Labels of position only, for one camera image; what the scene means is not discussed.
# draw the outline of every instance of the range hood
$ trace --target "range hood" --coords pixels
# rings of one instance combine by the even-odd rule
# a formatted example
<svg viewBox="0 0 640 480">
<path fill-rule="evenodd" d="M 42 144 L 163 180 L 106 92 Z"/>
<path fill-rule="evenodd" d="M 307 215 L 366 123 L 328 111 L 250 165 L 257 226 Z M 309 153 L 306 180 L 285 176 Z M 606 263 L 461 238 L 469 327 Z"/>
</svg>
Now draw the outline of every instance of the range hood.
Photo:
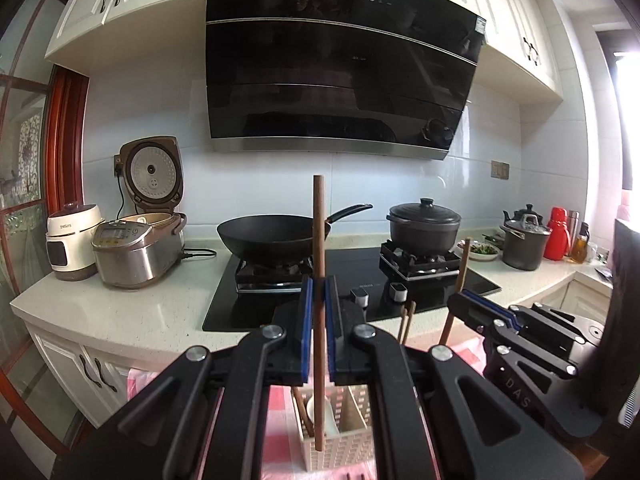
<svg viewBox="0 0 640 480">
<path fill-rule="evenodd" d="M 207 0 L 214 148 L 442 159 L 483 32 L 449 0 Z"/>
</svg>

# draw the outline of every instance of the white countertop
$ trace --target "white countertop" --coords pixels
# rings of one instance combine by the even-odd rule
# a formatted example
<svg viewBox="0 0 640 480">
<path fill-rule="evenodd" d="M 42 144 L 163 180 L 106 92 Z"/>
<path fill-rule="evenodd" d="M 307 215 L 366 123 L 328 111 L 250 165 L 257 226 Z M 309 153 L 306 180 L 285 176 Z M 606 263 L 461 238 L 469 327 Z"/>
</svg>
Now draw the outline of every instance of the white countertop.
<svg viewBox="0 0 640 480">
<path fill-rule="evenodd" d="M 328 239 L 328 248 L 374 247 L 386 238 L 333 236 Z M 136 362 L 165 365 L 195 344 L 212 351 L 226 348 L 245 333 L 203 332 L 201 326 L 230 253 L 220 242 L 206 246 L 217 249 L 218 256 L 185 260 L 158 283 L 140 290 L 108 288 L 97 275 L 82 282 L 61 282 L 52 273 L 11 305 L 16 315 L 36 327 Z M 533 272 L 512 269 L 500 260 L 470 262 L 470 268 L 502 288 L 488 297 L 502 306 L 530 303 L 571 280 L 607 296 L 612 290 L 593 266 L 567 261 L 543 260 Z M 412 336 L 439 331 L 446 314 L 446 308 L 417 314 Z M 374 324 L 391 333 L 399 327 L 398 319 Z"/>
</svg>

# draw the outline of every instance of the black wok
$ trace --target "black wok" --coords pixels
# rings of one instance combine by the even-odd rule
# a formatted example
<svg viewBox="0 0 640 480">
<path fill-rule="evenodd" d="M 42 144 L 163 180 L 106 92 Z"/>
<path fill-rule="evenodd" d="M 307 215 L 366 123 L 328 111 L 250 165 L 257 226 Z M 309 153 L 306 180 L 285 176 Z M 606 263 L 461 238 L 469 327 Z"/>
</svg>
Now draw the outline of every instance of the black wok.
<svg viewBox="0 0 640 480">
<path fill-rule="evenodd" d="M 324 237 L 335 221 L 372 207 L 357 204 L 335 212 L 324 221 Z M 307 216 L 242 216 L 220 224 L 218 234 L 226 248 L 241 260 L 276 266 L 296 264 L 311 256 L 313 225 L 313 218 Z"/>
</svg>

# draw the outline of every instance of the utensil holder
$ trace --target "utensil holder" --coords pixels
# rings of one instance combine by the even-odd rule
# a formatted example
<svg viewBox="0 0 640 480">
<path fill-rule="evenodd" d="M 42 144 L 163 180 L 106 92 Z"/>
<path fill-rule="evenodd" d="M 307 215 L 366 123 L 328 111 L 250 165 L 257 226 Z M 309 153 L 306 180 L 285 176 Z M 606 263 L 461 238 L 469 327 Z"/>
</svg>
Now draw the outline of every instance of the utensil holder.
<svg viewBox="0 0 640 480">
<path fill-rule="evenodd" d="M 305 405 L 313 392 L 312 388 L 300 388 Z M 331 402 L 335 423 L 340 433 L 335 436 L 325 436 L 322 452 L 316 451 L 314 439 L 306 432 L 295 400 L 293 402 L 306 470 L 333 469 L 373 458 L 373 435 L 370 427 L 367 387 L 364 384 L 330 386 L 325 388 L 324 394 Z"/>
</svg>

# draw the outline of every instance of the glass bottle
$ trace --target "glass bottle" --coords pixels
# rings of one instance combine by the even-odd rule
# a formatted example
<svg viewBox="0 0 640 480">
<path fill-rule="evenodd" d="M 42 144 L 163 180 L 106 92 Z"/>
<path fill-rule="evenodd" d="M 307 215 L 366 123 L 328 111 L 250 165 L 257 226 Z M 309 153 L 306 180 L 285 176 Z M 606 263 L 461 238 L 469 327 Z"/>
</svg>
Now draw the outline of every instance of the glass bottle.
<svg viewBox="0 0 640 480">
<path fill-rule="evenodd" d="M 575 237 L 574 248 L 571 249 L 571 259 L 575 263 L 581 264 L 585 261 L 587 257 L 589 238 L 589 224 L 587 224 L 587 222 L 582 222 L 580 225 L 580 234 Z"/>
</svg>

